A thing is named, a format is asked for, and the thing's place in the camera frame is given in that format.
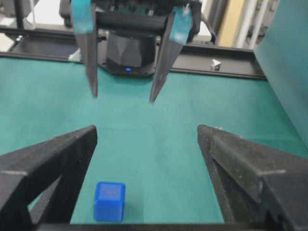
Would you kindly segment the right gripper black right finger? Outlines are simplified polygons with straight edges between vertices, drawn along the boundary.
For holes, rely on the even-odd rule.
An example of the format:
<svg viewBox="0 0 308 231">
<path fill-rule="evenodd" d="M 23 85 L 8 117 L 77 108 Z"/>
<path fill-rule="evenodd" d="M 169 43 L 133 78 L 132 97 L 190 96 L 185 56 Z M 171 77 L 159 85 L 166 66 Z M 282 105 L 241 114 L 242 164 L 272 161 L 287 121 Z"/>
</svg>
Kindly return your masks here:
<svg viewBox="0 0 308 231">
<path fill-rule="evenodd" d="M 197 142 L 225 222 L 308 228 L 308 161 L 233 133 L 197 127 Z"/>
</svg>

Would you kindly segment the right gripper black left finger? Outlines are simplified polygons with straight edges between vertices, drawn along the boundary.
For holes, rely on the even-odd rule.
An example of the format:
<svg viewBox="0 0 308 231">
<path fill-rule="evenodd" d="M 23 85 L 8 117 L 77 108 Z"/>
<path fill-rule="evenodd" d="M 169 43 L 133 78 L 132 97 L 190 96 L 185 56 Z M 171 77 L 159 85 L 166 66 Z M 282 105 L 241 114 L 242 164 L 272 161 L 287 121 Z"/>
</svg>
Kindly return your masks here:
<svg viewBox="0 0 308 231">
<path fill-rule="evenodd" d="M 94 125 L 0 157 L 0 228 L 69 223 L 97 145 Z"/>
</svg>

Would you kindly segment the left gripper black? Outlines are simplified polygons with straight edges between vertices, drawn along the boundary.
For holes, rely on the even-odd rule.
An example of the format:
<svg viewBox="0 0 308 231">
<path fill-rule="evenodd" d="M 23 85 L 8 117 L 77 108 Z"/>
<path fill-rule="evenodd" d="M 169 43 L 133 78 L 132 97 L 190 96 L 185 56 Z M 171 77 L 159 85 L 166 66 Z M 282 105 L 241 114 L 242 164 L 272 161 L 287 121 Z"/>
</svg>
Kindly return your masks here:
<svg viewBox="0 0 308 231">
<path fill-rule="evenodd" d="M 190 31 L 200 30 L 202 4 L 198 0 L 62 0 L 59 6 L 65 26 L 74 30 L 94 98 L 98 95 L 97 27 L 154 33 L 165 29 L 156 61 L 151 103 L 162 89 Z"/>
</svg>

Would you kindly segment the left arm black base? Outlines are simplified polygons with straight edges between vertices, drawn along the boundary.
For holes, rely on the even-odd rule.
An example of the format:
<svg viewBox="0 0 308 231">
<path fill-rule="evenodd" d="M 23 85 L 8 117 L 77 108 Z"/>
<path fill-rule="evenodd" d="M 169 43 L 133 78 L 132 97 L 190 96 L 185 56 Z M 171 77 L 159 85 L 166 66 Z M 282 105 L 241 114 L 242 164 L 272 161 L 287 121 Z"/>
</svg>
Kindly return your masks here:
<svg viewBox="0 0 308 231">
<path fill-rule="evenodd" d="M 155 72 L 156 36 L 128 37 L 109 32 L 98 43 L 98 64 L 117 76 L 148 77 Z"/>
</svg>

